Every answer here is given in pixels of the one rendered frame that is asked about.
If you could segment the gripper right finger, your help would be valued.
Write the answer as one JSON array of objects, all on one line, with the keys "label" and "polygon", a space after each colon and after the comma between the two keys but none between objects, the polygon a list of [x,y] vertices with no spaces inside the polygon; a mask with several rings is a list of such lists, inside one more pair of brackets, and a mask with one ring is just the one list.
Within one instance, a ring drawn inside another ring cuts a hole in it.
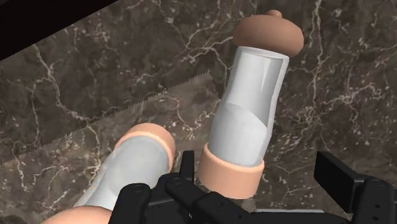
[{"label": "gripper right finger", "polygon": [[351,224],[397,224],[397,189],[360,174],[327,151],[316,155],[314,179],[346,213]]}]

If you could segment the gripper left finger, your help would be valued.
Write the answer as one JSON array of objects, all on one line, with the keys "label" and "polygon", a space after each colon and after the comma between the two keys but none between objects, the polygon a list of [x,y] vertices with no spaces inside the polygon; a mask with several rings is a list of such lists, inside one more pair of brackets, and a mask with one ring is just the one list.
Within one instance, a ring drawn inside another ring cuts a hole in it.
[{"label": "gripper left finger", "polygon": [[[178,174],[165,182],[165,192],[182,206],[195,224],[264,224],[217,192],[205,193],[192,181]],[[108,224],[144,224],[151,189],[144,183],[124,186]]]}]

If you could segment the white grinder with tan ends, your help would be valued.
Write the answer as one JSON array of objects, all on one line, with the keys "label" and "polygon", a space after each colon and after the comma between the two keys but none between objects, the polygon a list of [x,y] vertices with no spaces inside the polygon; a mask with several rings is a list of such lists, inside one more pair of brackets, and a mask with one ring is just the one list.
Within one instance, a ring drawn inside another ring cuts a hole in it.
[{"label": "white grinder with tan ends", "polygon": [[133,126],[117,142],[75,205],[41,224],[108,224],[120,190],[130,183],[153,188],[159,177],[172,169],[175,151],[174,138],[162,126]]}]

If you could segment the white grinder with brown cap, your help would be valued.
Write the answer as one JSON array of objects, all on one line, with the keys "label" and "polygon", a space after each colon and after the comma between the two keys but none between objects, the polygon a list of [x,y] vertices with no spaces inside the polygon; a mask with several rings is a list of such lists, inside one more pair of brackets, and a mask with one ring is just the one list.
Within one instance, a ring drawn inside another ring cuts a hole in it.
[{"label": "white grinder with brown cap", "polygon": [[280,11],[243,18],[228,84],[198,167],[201,183],[231,199],[247,199],[263,173],[277,99],[290,58],[303,48],[301,28]]}]

